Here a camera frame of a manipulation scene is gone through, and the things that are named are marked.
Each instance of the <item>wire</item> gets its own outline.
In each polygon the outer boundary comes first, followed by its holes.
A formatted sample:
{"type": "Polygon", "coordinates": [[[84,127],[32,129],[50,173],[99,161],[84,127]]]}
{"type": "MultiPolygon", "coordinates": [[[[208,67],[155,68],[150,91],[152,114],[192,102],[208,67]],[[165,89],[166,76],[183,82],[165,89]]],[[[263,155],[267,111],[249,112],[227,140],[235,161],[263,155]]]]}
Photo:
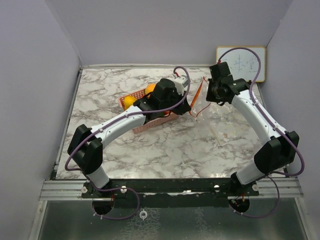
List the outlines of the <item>wire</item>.
{"type": "MultiPolygon", "coordinates": [[[[115,124],[116,122],[124,119],[124,118],[127,118],[127,117],[130,117],[130,116],[133,116],[133,115],[138,115],[138,114],[155,114],[155,113],[162,113],[162,112],[165,112],[165,111],[169,111],[171,109],[174,109],[175,107],[179,106],[180,104],[182,104],[184,102],[184,100],[187,98],[187,95],[190,91],[190,85],[191,85],[191,79],[190,79],[190,76],[189,76],[189,73],[188,71],[183,67],[183,66],[176,66],[173,70],[173,72],[175,73],[177,69],[182,69],[185,74],[186,74],[186,77],[188,79],[188,87],[185,91],[185,94],[184,96],[182,97],[182,99],[174,104],[173,106],[171,107],[167,107],[165,109],[159,109],[159,110],[151,110],[151,111],[137,111],[137,112],[131,112],[131,113],[128,113],[127,115],[123,115],[123,116],[120,116],[118,117],[117,119],[109,122],[108,124],[104,125],[102,127],[103,130],[105,130],[106,128],[112,126],[113,124],[115,124]]],[[[65,162],[65,165],[64,165],[64,169],[66,171],[81,171],[80,168],[69,168],[68,165],[69,165],[69,162],[71,161],[71,159],[74,157],[74,155],[76,154],[76,152],[90,139],[92,138],[94,135],[100,133],[100,130],[98,129],[97,131],[91,133],[88,137],[86,137],[82,142],[80,142],[80,144],[73,150],[73,152],[70,154],[70,156],[68,157],[68,159],[66,160],[65,162]]]]}
{"type": "Polygon", "coordinates": [[[277,183],[276,183],[275,180],[273,180],[273,179],[272,179],[271,177],[269,177],[269,176],[266,176],[266,177],[269,178],[269,179],[274,183],[274,186],[275,186],[275,189],[276,189],[277,200],[276,200],[276,204],[275,204],[274,208],[273,208],[270,212],[268,212],[268,213],[266,213],[266,214],[264,214],[264,215],[255,216],[255,215],[245,214],[245,213],[243,213],[243,212],[238,212],[238,211],[235,210],[232,206],[230,206],[230,208],[233,210],[234,213],[236,213],[236,214],[238,214],[238,215],[241,215],[241,216],[243,216],[243,217],[246,217],[246,218],[250,218],[250,219],[263,219],[263,218],[269,217],[270,215],[272,215],[272,214],[278,209],[279,203],[280,203],[280,191],[279,191],[279,187],[278,187],[278,185],[277,185],[277,183]]]}
{"type": "MultiPolygon", "coordinates": [[[[177,107],[177,106],[179,106],[180,104],[182,104],[182,103],[184,102],[184,100],[187,98],[187,95],[188,95],[188,93],[189,93],[189,91],[190,91],[191,79],[190,79],[190,75],[189,75],[188,71],[187,71],[183,66],[176,66],[176,67],[174,68],[174,70],[173,70],[173,72],[174,72],[175,74],[177,74],[177,73],[176,73],[176,70],[177,70],[177,69],[182,69],[182,70],[185,72],[186,77],[187,77],[187,79],[188,79],[188,86],[187,86],[187,89],[186,89],[186,91],[185,91],[185,94],[184,94],[184,96],[182,97],[182,99],[181,99],[178,103],[174,104],[174,105],[171,106],[171,107],[167,107],[167,108],[165,108],[165,109],[151,110],[151,111],[138,111],[138,112],[132,112],[132,113],[129,113],[129,114],[127,114],[127,115],[120,116],[120,117],[118,117],[117,119],[111,121],[110,123],[104,125],[104,126],[102,127],[102,129],[105,130],[106,128],[112,126],[113,124],[115,124],[116,122],[120,121],[121,119],[130,117],[130,116],[133,116],[133,115],[162,113],[162,112],[165,112],[165,111],[170,111],[171,109],[174,109],[175,107],[177,107]]],[[[80,168],[69,168],[68,165],[69,165],[71,159],[72,159],[72,158],[74,157],[74,155],[76,154],[76,152],[77,152],[90,138],[92,138],[94,135],[96,135],[96,134],[98,134],[98,133],[100,133],[100,130],[97,130],[97,131],[91,133],[91,134],[90,134],[88,137],[86,137],[82,142],[80,142],[80,144],[73,150],[73,152],[70,154],[70,156],[68,157],[68,159],[67,159],[66,162],[65,162],[64,169],[65,169],[66,171],[81,171],[80,168]]],[[[91,182],[92,186],[93,186],[96,190],[98,190],[98,191],[100,191],[100,192],[111,192],[111,191],[123,189],[122,187],[110,188],[110,189],[101,189],[101,188],[98,188],[98,187],[88,178],[88,176],[86,176],[85,174],[84,174],[84,176],[91,182]]],[[[132,188],[127,187],[126,189],[129,190],[129,191],[131,191],[131,192],[133,192],[133,193],[135,194],[135,196],[136,196],[136,199],[137,199],[137,206],[136,206],[136,209],[134,210],[133,213],[131,213],[131,214],[128,215],[128,216],[124,216],[124,217],[110,217],[110,216],[106,216],[106,215],[99,215],[99,214],[97,214],[96,211],[95,211],[95,208],[92,206],[92,210],[94,211],[94,213],[95,213],[96,215],[98,215],[99,217],[101,217],[101,218],[110,219],[110,220],[125,220],[125,219],[128,219],[128,218],[131,218],[131,217],[139,210],[139,208],[140,208],[140,198],[139,198],[138,193],[137,193],[135,190],[133,190],[132,188]]]]}
{"type": "MultiPolygon", "coordinates": [[[[202,89],[202,85],[203,85],[204,82],[206,82],[206,84],[208,84],[208,82],[207,82],[207,80],[206,80],[205,77],[203,77],[203,79],[202,79],[202,81],[201,81],[201,84],[200,84],[198,90],[196,91],[195,96],[194,96],[194,98],[193,98],[193,100],[192,100],[192,103],[190,104],[190,107],[191,107],[191,108],[194,106],[196,100],[198,99],[198,96],[199,96],[199,94],[200,94],[200,91],[201,91],[201,89],[202,89]]],[[[205,106],[204,108],[202,108],[195,116],[192,114],[191,111],[189,111],[189,114],[196,119],[196,118],[199,116],[199,114],[200,114],[203,110],[207,109],[210,105],[211,105],[211,102],[209,102],[209,104],[208,104],[207,106],[205,106]]]]}
{"type": "MultiPolygon", "coordinates": [[[[251,49],[247,48],[247,47],[234,47],[234,48],[231,48],[229,49],[228,51],[226,51],[224,54],[222,54],[219,59],[218,59],[218,63],[221,63],[221,59],[229,52],[233,51],[233,50],[237,50],[237,49],[242,49],[242,50],[247,50],[249,52],[251,52],[255,57],[256,59],[258,60],[258,71],[256,72],[256,75],[254,76],[253,80],[252,80],[252,83],[250,85],[250,88],[249,88],[249,94],[250,94],[250,97],[251,97],[251,100],[253,102],[253,104],[255,104],[256,108],[258,109],[258,111],[262,114],[262,116],[265,118],[265,120],[267,120],[267,122],[291,145],[291,147],[295,150],[295,152],[297,153],[297,155],[299,156],[300,158],[300,161],[301,161],[301,169],[300,171],[298,171],[297,173],[283,173],[283,172],[279,172],[279,171],[272,171],[271,174],[275,173],[275,174],[281,174],[281,175],[284,175],[284,176],[287,176],[287,177],[296,177],[300,174],[303,173],[303,171],[305,170],[305,161],[304,161],[304,158],[302,157],[302,154],[300,153],[300,151],[298,150],[298,148],[295,146],[295,144],[270,120],[270,118],[266,115],[266,113],[262,110],[262,108],[259,106],[258,102],[256,101],[255,97],[254,97],[254,94],[253,94],[253,87],[254,87],[254,84],[256,83],[257,79],[258,79],[258,76],[260,74],[260,71],[261,71],[261,60],[260,60],[260,57],[251,49]]],[[[253,219],[261,219],[261,218],[265,218],[265,217],[268,217],[270,216],[271,214],[273,214],[277,209],[278,209],[278,206],[279,206],[279,202],[280,202],[280,192],[279,192],[279,188],[276,184],[276,182],[269,176],[265,175],[263,177],[260,177],[259,179],[257,180],[260,180],[260,179],[263,179],[263,178],[269,178],[275,185],[275,188],[276,188],[276,192],[277,192],[277,202],[276,202],[276,205],[274,207],[274,209],[272,211],[270,211],[269,213],[265,214],[265,215],[262,215],[262,216],[253,216],[253,215],[248,215],[248,214],[244,214],[244,213],[240,213],[236,210],[233,209],[233,211],[237,214],[240,214],[242,216],[245,216],[245,217],[248,217],[248,218],[253,218],[253,219]]]]}
{"type": "Polygon", "coordinates": [[[280,171],[273,171],[271,172],[272,174],[281,174],[281,175],[284,175],[284,176],[287,176],[287,177],[296,177],[300,174],[303,173],[303,171],[305,170],[305,160],[302,156],[302,154],[300,153],[300,151],[298,150],[298,148],[296,147],[296,145],[286,136],[285,133],[283,133],[272,121],[271,119],[266,115],[266,113],[263,111],[263,109],[259,106],[258,102],[256,101],[256,99],[254,98],[254,94],[253,94],[253,87],[254,87],[254,84],[256,83],[256,80],[260,74],[260,71],[261,71],[261,60],[260,60],[260,57],[251,49],[247,48],[247,47],[234,47],[234,48],[231,48],[229,49],[228,51],[226,51],[224,54],[222,54],[219,59],[218,59],[218,62],[221,62],[221,59],[229,52],[233,51],[233,50],[237,50],[237,49],[242,49],[242,50],[247,50],[251,53],[253,53],[253,55],[256,57],[256,59],[258,60],[258,64],[259,64],[259,67],[258,67],[258,71],[250,85],[250,88],[249,88],[249,94],[250,94],[250,97],[251,97],[251,100],[253,102],[253,104],[255,104],[256,108],[259,110],[259,112],[263,115],[263,117],[265,118],[265,120],[272,126],[273,129],[275,129],[290,145],[291,147],[294,149],[294,151],[296,152],[296,154],[299,156],[300,158],[300,161],[301,161],[301,169],[300,171],[298,171],[297,173],[285,173],[285,172],[280,172],[280,171]]]}
{"type": "Polygon", "coordinates": [[[92,186],[93,186],[96,190],[98,190],[99,192],[112,192],[112,191],[115,191],[115,190],[127,189],[127,190],[129,190],[129,191],[131,191],[131,192],[133,192],[133,193],[135,194],[136,200],[137,200],[137,204],[136,204],[135,210],[133,211],[133,213],[129,214],[128,216],[111,217],[111,216],[107,216],[106,214],[100,215],[100,214],[97,214],[97,213],[96,213],[95,207],[92,205],[92,210],[93,210],[93,212],[94,212],[95,215],[97,215],[97,216],[99,216],[99,217],[102,217],[103,219],[125,220],[125,219],[131,218],[133,215],[136,214],[136,212],[138,212],[138,210],[139,210],[139,208],[140,208],[140,198],[139,198],[138,193],[137,193],[135,190],[133,190],[132,188],[130,188],[130,187],[126,187],[126,188],[124,188],[124,187],[116,187],[116,188],[110,188],[110,189],[100,189],[100,188],[98,188],[92,181],[90,181],[90,182],[91,182],[92,186]]]}

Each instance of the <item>clear plastic bag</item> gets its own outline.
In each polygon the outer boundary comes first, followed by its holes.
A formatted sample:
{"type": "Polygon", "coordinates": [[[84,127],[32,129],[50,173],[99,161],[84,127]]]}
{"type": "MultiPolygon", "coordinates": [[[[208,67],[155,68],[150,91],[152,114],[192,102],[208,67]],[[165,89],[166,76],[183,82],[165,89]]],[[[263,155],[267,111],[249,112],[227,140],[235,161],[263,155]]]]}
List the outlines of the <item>clear plastic bag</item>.
{"type": "Polygon", "coordinates": [[[244,134],[244,117],[230,104],[219,106],[206,101],[208,81],[203,78],[191,103],[190,115],[206,134],[211,133],[221,145],[244,134]]]}

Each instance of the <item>gray wall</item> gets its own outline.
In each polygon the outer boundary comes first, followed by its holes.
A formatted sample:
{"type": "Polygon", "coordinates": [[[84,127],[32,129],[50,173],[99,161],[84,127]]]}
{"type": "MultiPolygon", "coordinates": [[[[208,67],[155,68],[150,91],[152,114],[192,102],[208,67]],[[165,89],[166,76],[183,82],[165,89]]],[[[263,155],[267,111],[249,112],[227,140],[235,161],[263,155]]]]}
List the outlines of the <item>gray wall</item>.
{"type": "MultiPolygon", "coordinates": [[[[269,112],[300,136],[305,172],[299,177],[306,206],[320,226],[320,2],[294,0],[267,47],[262,93],[269,112]]],[[[295,159],[292,171],[300,169],[295,159]]]]}
{"type": "Polygon", "coordinates": [[[44,0],[0,1],[0,239],[27,239],[79,59],[44,0]]]}
{"type": "Polygon", "coordinates": [[[46,1],[92,65],[211,64],[218,46],[267,46],[292,0],[46,1]]]}

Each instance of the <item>plastic basket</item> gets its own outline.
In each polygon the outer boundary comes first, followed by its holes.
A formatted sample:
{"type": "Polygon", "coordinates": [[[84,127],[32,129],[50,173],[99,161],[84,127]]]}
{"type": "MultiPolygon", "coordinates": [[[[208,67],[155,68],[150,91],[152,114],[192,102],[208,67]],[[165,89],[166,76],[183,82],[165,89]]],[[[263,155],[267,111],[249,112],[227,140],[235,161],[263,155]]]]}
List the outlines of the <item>plastic basket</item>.
{"type": "MultiPolygon", "coordinates": [[[[135,91],[135,92],[130,93],[128,95],[119,97],[118,98],[118,103],[119,103],[120,107],[122,107],[124,109],[124,99],[125,99],[125,97],[132,96],[132,97],[135,97],[136,99],[141,99],[144,95],[145,95],[145,89],[141,89],[139,91],[135,91]]],[[[159,117],[157,119],[151,120],[151,121],[147,122],[146,124],[144,124],[143,126],[138,126],[138,127],[134,128],[134,129],[132,129],[132,131],[133,131],[134,134],[138,134],[138,133],[141,133],[141,132],[143,132],[143,131],[145,131],[147,129],[153,128],[155,126],[158,126],[160,124],[166,123],[166,122],[171,121],[171,120],[175,120],[177,118],[178,118],[178,115],[176,115],[174,113],[170,113],[170,115],[167,116],[167,117],[159,117]]]]}

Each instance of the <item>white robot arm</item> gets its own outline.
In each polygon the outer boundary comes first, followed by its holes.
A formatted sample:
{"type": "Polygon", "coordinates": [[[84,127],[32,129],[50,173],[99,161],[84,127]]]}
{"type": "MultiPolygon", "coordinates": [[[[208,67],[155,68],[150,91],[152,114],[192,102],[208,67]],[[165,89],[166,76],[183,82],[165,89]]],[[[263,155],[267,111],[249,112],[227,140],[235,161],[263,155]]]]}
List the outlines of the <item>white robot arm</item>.
{"type": "MultiPolygon", "coordinates": [[[[210,71],[212,79],[209,79],[206,100],[208,102],[215,102],[220,106],[226,102],[232,104],[246,118],[263,145],[257,154],[255,154],[252,163],[244,166],[241,170],[231,175],[230,190],[239,195],[246,186],[255,180],[291,163],[294,160],[295,151],[258,111],[256,104],[260,103],[254,103],[252,101],[249,93],[249,84],[244,79],[233,79],[226,62],[211,66],[210,71]]],[[[171,80],[163,78],[156,84],[155,89],[150,94],[149,98],[144,97],[137,100],[133,106],[120,115],[104,123],[93,126],[92,128],[87,128],[84,125],[79,126],[76,129],[68,148],[69,155],[75,150],[80,142],[90,134],[97,130],[101,130],[90,139],[90,142],[84,144],[74,154],[73,160],[98,188],[104,187],[109,182],[109,177],[101,166],[102,150],[107,147],[110,142],[125,132],[160,117],[158,113],[153,114],[150,111],[165,109],[178,103],[186,93],[184,89],[187,85],[188,82],[185,76],[180,76],[171,80]],[[103,126],[114,122],[121,116],[127,117],[102,130],[103,126]]],[[[260,107],[268,118],[277,124],[261,104],[260,107]]],[[[190,110],[191,108],[186,100],[172,109],[175,114],[179,115],[190,110]]],[[[299,136],[296,132],[287,132],[286,129],[279,124],[277,124],[277,127],[285,133],[296,146],[298,145],[299,136]]]]}

